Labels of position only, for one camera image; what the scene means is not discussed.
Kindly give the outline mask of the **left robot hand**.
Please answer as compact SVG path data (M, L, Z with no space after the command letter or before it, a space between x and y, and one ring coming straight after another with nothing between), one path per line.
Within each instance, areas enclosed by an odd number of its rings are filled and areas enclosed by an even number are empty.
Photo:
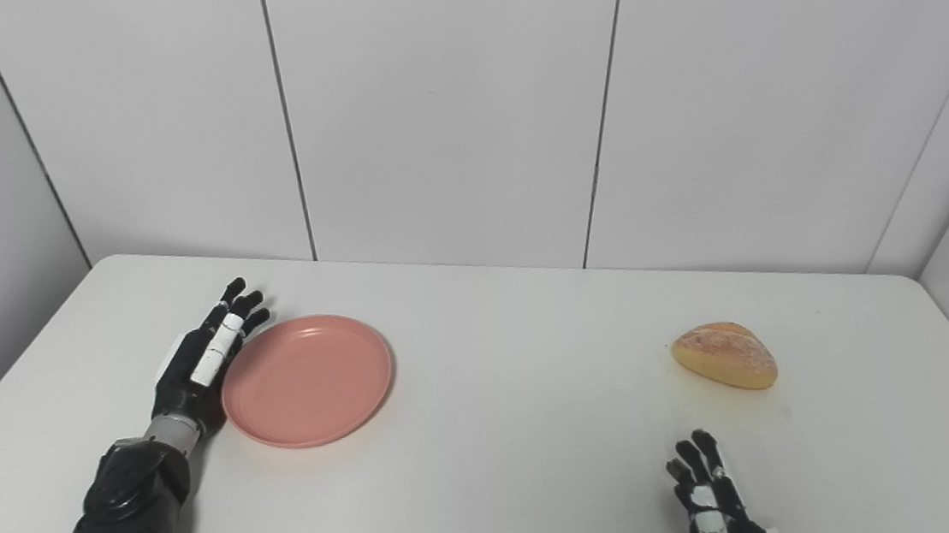
M270 320L261 290L246 290L242 276L232 280L204 321L182 336L155 387L152 418L189 421L200 438L226 422L222 387L228 367L249 336Z

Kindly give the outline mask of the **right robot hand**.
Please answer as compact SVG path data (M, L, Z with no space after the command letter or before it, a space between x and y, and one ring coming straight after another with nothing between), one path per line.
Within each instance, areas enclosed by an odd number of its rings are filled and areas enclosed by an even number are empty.
M749 516L713 434L701 428L675 446L666 471L686 512L688 533L779 533Z

